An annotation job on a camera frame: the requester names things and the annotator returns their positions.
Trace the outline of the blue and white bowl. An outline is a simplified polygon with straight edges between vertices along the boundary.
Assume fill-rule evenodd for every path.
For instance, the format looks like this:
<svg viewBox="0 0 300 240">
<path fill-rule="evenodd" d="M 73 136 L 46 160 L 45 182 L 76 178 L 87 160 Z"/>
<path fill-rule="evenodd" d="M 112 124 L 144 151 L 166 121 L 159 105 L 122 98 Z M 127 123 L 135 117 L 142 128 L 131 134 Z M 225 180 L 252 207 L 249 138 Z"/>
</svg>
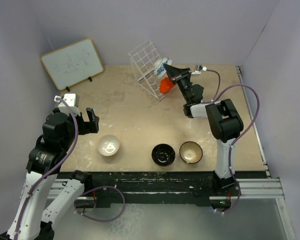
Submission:
<svg viewBox="0 0 300 240">
<path fill-rule="evenodd" d="M 173 60 L 167 57 L 158 59 L 153 66 L 155 76 L 160 79 L 166 73 L 164 64 L 171 65 L 172 62 Z"/>
</svg>

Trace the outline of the black glossy bowl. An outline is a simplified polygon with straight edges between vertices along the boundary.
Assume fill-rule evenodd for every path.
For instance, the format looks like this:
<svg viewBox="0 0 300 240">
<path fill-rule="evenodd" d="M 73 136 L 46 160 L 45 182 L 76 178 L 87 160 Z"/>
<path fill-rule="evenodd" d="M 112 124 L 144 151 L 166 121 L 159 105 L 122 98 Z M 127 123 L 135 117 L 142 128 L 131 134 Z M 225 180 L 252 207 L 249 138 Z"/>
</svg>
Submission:
<svg viewBox="0 0 300 240">
<path fill-rule="evenodd" d="M 176 153 L 174 149 L 165 143 L 156 145 L 151 152 L 152 160 L 159 166 L 166 167 L 175 161 Z"/>
</svg>

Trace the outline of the brown patterned bowl cream inside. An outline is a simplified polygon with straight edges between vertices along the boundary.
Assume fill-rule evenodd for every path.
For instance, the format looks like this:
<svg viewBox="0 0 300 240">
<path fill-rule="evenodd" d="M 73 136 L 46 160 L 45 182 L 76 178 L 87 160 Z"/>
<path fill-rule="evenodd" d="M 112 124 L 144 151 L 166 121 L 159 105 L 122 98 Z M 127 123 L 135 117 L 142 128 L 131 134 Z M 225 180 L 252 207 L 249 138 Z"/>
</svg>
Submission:
<svg viewBox="0 0 300 240">
<path fill-rule="evenodd" d="M 186 141 L 179 148 L 179 156 L 187 164 L 197 164 L 203 155 L 203 149 L 194 141 Z"/>
</svg>

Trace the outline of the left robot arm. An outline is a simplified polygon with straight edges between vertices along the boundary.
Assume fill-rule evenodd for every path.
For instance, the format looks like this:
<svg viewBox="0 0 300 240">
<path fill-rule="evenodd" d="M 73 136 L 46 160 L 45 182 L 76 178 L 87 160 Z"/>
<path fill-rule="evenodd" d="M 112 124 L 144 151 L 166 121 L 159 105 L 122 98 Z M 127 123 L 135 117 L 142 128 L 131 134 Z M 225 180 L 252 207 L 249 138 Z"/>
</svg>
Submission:
<svg viewBox="0 0 300 240">
<path fill-rule="evenodd" d="M 96 134 L 100 118 L 92 108 L 86 109 L 89 120 L 82 114 L 71 116 L 59 107 L 47 116 L 43 134 L 36 140 L 28 155 L 24 190 L 14 221 L 0 240 L 51 240 L 67 210 L 75 199 L 93 191 L 92 175 L 75 170 L 65 182 L 64 189 L 46 205 L 50 189 L 55 182 L 62 159 L 73 151 L 79 135 Z"/>
</svg>

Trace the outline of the white wire dish rack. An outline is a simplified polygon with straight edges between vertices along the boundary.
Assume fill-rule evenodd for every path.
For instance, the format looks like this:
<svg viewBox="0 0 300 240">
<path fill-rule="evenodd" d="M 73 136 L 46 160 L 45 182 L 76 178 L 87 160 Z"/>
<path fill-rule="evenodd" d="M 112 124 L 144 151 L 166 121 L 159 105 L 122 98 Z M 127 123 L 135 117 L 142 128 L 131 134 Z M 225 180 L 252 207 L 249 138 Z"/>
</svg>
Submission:
<svg viewBox="0 0 300 240">
<path fill-rule="evenodd" d="M 128 53 L 134 78 L 137 83 L 157 100 L 165 97 L 160 93 L 161 80 L 166 77 L 166 72 L 161 78 L 154 73 L 154 64 L 158 59 L 166 58 L 160 55 L 154 43 L 147 40 Z"/>
</svg>

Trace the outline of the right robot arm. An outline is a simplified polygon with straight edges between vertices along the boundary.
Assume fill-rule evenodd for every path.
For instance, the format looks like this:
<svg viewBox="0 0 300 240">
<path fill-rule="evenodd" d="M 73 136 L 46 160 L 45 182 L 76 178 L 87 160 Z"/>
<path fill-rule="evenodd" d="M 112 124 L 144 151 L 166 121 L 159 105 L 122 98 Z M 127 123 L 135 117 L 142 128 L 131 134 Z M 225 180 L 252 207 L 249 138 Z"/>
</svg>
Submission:
<svg viewBox="0 0 300 240">
<path fill-rule="evenodd" d="M 163 64 L 169 81 L 178 85 L 185 100 L 183 112 L 189 118 L 206 117 L 210 131 L 217 141 L 216 166 L 213 171 L 212 190 L 218 196 L 225 195 L 235 182 L 234 141 L 244 129 L 244 123 L 232 100 L 203 102 L 204 87 L 191 82 L 189 68 L 177 68 Z"/>
</svg>

